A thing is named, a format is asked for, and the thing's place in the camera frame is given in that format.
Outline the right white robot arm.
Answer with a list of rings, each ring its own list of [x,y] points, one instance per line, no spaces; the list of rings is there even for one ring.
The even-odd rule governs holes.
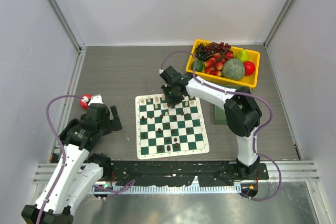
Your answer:
[[[159,75],[164,81],[161,89],[169,107],[181,103],[186,97],[196,97],[224,111],[227,126],[237,139],[237,172],[244,179],[255,175],[260,157],[256,154],[253,137],[262,112],[249,89],[225,88],[189,72],[181,74],[172,66],[160,69]]]

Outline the green white chess board mat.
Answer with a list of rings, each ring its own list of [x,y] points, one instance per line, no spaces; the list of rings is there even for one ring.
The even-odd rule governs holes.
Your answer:
[[[200,99],[185,97],[168,106],[164,94],[135,97],[138,159],[205,154],[209,152]]]

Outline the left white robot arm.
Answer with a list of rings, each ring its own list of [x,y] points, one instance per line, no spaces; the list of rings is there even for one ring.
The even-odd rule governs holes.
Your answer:
[[[40,197],[26,205],[26,223],[72,223],[75,211],[98,180],[112,176],[111,158],[90,154],[99,140],[122,130],[116,106],[102,103],[88,106],[80,119],[71,120],[59,135],[60,160]]]

